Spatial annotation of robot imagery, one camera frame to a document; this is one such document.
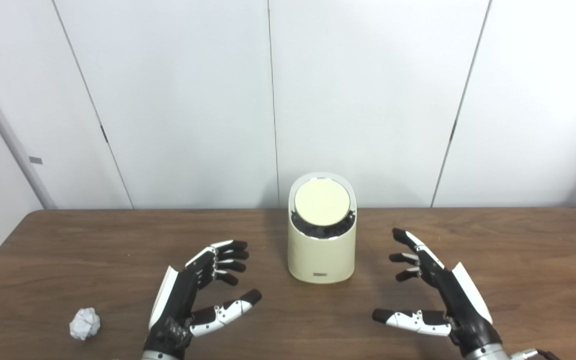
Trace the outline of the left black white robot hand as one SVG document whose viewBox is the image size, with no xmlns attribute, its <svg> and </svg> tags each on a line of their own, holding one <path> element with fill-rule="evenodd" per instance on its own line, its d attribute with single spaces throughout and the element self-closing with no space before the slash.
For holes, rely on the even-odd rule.
<svg viewBox="0 0 576 360">
<path fill-rule="evenodd" d="M 143 360 L 183 360 L 192 340 L 221 330 L 249 312 L 263 295 L 252 289 L 222 304 L 194 310 L 197 294 L 213 281 L 236 286 L 232 272 L 245 272 L 246 241 L 229 239 L 209 244 L 183 269 L 167 267 L 148 322 Z"/>
</svg>

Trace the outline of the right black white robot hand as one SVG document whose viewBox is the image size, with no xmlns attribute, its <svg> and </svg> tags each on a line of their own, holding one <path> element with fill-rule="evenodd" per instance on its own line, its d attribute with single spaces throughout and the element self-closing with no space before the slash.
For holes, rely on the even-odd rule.
<svg viewBox="0 0 576 360">
<path fill-rule="evenodd" d="M 411 253 L 393 253 L 393 263 L 412 267 L 395 276 L 397 282 L 419 278 L 434 288 L 445 310 L 375 309 L 373 321 L 432 337 L 448 337 L 464 360 L 509 360 L 503 340 L 493 326 L 486 302 L 464 265 L 446 268 L 430 248 L 411 232 L 393 228 L 393 239 Z"/>
</svg>

